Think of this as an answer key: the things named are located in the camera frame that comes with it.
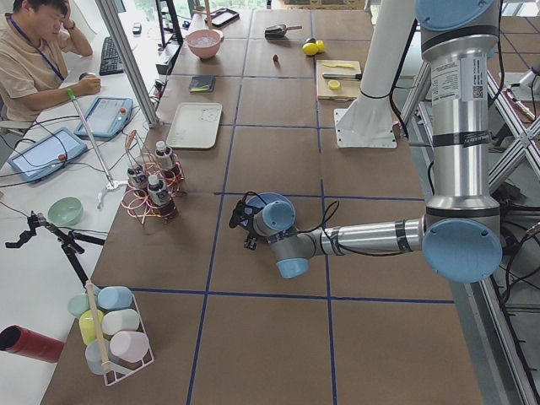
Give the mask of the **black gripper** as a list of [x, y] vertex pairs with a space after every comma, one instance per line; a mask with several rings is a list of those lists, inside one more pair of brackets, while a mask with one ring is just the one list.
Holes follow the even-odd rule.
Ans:
[[258, 233], [256, 231], [250, 231], [244, 242], [244, 247], [246, 249], [256, 249], [258, 241]]

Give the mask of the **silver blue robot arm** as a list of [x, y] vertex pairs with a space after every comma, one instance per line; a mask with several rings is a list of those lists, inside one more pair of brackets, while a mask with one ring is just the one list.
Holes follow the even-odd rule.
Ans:
[[429, 66], [435, 191], [419, 219], [301, 231], [285, 198], [253, 197], [237, 207], [246, 247], [264, 239], [284, 278], [318, 255], [391, 256], [421, 251], [441, 276], [459, 283], [489, 277], [502, 258], [500, 207], [488, 181], [487, 56], [499, 39], [496, 1], [384, 1], [358, 98], [335, 119], [341, 148], [391, 148], [392, 87], [415, 30]]

